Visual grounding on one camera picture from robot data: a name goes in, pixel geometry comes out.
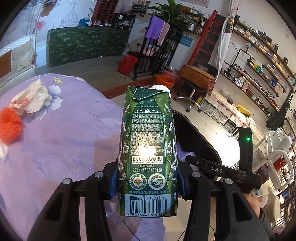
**wooden floor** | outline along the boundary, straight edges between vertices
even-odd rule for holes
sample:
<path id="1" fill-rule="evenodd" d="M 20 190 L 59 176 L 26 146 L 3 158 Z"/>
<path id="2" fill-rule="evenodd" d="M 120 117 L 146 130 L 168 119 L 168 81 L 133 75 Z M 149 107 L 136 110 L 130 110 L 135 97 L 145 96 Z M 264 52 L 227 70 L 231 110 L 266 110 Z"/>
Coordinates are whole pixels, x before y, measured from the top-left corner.
<path id="1" fill-rule="evenodd" d="M 107 90 L 115 86 L 131 82 L 131 79 L 121 74 L 117 67 L 124 56 L 107 56 L 90 58 L 49 68 L 47 65 L 36 69 L 36 75 L 47 73 L 63 74 L 83 78 L 98 91 Z"/>

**wooden cabinet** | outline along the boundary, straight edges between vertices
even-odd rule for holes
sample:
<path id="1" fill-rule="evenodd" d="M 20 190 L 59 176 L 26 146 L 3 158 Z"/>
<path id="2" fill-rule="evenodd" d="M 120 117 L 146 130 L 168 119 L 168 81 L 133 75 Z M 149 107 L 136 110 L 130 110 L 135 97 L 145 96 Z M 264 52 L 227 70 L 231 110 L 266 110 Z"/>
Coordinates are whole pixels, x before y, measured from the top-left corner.
<path id="1" fill-rule="evenodd" d="M 92 26 L 111 23 L 117 4 L 118 0 L 98 0 L 91 19 Z"/>

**potted plant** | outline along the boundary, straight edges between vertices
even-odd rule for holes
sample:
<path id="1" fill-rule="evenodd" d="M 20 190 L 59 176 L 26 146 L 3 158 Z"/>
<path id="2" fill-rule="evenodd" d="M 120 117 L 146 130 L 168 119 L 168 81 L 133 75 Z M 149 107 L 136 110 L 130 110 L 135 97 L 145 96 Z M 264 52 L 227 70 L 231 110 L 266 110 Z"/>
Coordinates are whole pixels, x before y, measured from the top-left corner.
<path id="1" fill-rule="evenodd" d="M 172 35 L 189 33 L 188 23 L 192 23 L 192 19 L 187 15 L 181 14 L 181 4 L 176 4 L 174 0 L 168 0 L 167 4 L 157 3 L 159 6 L 153 6 L 155 10 L 161 10 L 161 13 L 155 12 L 153 15 L 161 18 L 170 26 Z"/>

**red bag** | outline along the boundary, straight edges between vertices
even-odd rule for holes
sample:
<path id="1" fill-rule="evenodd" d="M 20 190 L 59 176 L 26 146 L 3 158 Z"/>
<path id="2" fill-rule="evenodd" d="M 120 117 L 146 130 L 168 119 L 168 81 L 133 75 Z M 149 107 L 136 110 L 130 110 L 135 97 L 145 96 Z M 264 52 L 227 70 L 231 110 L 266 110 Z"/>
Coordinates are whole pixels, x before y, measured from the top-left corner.
<path id="1" fill-rule="evenodd" d="M 125 76 L 129 76 L 129 73 L 132 71 L 133 66 L 135 65 L 137 60 L 137 57 L 127 54 L 126 56 L 124 56 L 120 65 L 118 66 L 117 71 L 124 74 Z"/>

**plastic bag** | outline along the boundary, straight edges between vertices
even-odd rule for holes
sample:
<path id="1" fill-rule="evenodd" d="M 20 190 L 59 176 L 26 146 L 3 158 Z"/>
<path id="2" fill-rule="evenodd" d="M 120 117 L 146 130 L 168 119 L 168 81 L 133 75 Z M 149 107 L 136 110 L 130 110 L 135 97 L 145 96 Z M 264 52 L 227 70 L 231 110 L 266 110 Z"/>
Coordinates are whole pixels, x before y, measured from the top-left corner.
<path id="1" fill-rule="evenodd" d="M 230 96 L 230 93 L 224 88 L 220 89 L 219 93 L 225 98 L 228 98 Z"/>

